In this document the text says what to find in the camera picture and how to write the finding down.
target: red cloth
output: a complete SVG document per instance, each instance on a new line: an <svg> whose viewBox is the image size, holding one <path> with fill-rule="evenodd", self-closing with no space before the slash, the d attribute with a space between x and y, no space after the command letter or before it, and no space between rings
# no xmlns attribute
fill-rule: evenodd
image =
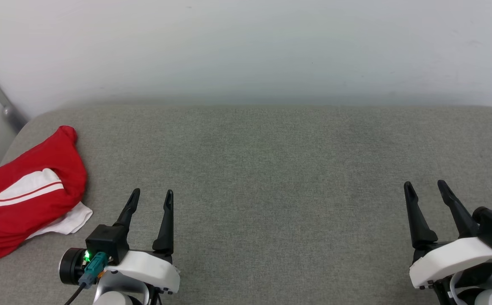
<svg viewBox="0 0 492 305"><path fill-rule="evenodd" d="M61 126L43 143L0 167L0 196L11 193L11 189L18 193L19 180L27 175L36 176L36 180L43 183L43 186L33 182L25 186L24 183L26 191L21 195L0 197L0 258L81 201L87 174L76 151L76 139L75 129ZM56 178L50 183L40 179L48 173Z"/></svg>

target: black cable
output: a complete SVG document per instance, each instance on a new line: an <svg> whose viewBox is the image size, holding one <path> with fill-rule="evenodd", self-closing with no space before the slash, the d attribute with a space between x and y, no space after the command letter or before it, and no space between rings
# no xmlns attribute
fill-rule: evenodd
<svg viewBox="0 0 492 305"><path fill-rule="evenodd" d="M159 290L159 288L156 288L152 285L149 285L148 289L150 291L150 295L152 296L150 305L158 305L158 301L159 301L159 305L163 305L163 303L161 303L161 297L159 297L159 293L161 292L161 290Z"/></svg>
<svg viewBox="0 0 492 305"><path fill-rule="evenodd" d="M86 283L80 284L80 286L78 286L77 291L75 291L75 293L67 300L67 302L64 305L70 305L76 299L76 297L78 297L78 295L81 293L82 289L84 289L85 286Z"/></svg>

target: white stripe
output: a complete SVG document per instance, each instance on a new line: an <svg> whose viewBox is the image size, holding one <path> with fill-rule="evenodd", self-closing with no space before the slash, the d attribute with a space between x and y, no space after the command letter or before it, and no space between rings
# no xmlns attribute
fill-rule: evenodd
<svg viewBox="0 0 492 305"><path fill-rule="evenodd" d="M17 199L0 201L0 207L14 205L16 203L26 201L28 199L32 199L32 198L35 198L37 196L41 196L43 194L50 193L51 191L56 191L58 189L63 189L63 188L64 188L64 185L62 185L61 183L56 184L56 185L51 185L49 187L45 187L44 189L40 189L39 191L36 191L35 193L31 193L29 195L25 195L25 196L17 198Z"/></svg>
<svg viewBox="0 0 492 305"><path fill-rule="evenodd" d="M56 173L49 168L45 168L40 172L32 172L8 186L7 189L1 191L0 199L7 200L22 196L54 182L61 182L61 180L58 178Z"/></svg>

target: gray fabric surface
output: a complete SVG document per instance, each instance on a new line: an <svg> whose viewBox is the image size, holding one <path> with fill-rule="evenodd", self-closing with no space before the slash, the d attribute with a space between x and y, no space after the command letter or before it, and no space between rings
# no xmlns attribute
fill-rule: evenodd
<svg viewBox="0 0 492 305"><path fill-rule="evenodd" d="M436 181L473 211L492 208L492 108L60 110L32 120L4 162L66 124L78 132L94 211L76 234L33 238L0 260L0 304L61 304L58 263L135 187L129 234L150 249L175 199L180 291L163 304L437 304L408 276L410 180L441 241L457 231ZM74 304L91 304L94 289Z"/></svg>

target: teal connector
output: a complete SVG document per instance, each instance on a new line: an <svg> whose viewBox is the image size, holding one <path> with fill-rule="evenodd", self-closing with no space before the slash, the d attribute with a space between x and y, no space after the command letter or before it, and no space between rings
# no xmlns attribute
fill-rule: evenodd
<svg viewBox="0 0 492 305"><path fill-rule="evenodd" d="M84 268L84 274L78 279L78 285L84 284L85 289L89 289L93 284L97 276L103 272L108 264L108 256L104 252L98 252L90 261L90 263Z"/></svg>

